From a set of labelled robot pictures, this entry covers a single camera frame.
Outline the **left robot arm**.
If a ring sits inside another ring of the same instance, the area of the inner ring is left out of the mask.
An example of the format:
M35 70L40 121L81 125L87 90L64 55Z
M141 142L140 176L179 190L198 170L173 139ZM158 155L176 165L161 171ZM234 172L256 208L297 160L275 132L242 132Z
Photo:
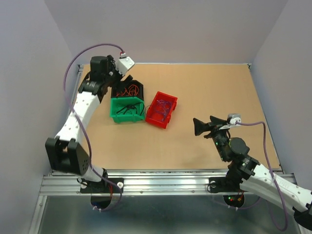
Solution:
M114 60L111 55L95 56L90 60L90 71L81 82L74 103L70 103L70 114L55 137L46 140L50 166L55 171L81 176L84 186L92 185L97 192L108 188L107 171L91 163L91 152L84 150L83 139L88 139L86 128L112 87L121 90L132 77L125 77L135 62L125 53Z

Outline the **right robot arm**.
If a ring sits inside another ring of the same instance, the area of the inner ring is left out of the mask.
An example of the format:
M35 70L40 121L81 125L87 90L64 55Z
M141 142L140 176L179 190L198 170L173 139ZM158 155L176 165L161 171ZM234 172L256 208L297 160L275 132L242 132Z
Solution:
M224 177L211 178L207 185L210 193L247 191L283 209L286 215L305 229L312 228L312 192L295 185L273 172L271 165L264 166L249 155L250 148L229 130L243 126L239 114L229 114L227 119L210 116L205 123L193 119L195 135L212 139L223 162L229 163Z

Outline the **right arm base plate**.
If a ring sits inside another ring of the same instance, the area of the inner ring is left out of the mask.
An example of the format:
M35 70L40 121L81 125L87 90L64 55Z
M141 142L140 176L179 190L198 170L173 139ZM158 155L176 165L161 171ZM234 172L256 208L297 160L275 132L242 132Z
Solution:
M210 177L207 185L207 191L213 194L225 192L239 192L240 187L226 177Z

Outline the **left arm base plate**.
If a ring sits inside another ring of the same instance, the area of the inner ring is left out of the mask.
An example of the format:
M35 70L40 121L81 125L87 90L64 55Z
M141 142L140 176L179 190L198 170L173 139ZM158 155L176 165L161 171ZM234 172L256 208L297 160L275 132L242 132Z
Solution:
M120 193L120 188L116 186L106 183L105 181L102 182L92 182L85 180L83 178L78 178L77 182L80 184L80 193L82 194L114 194Z

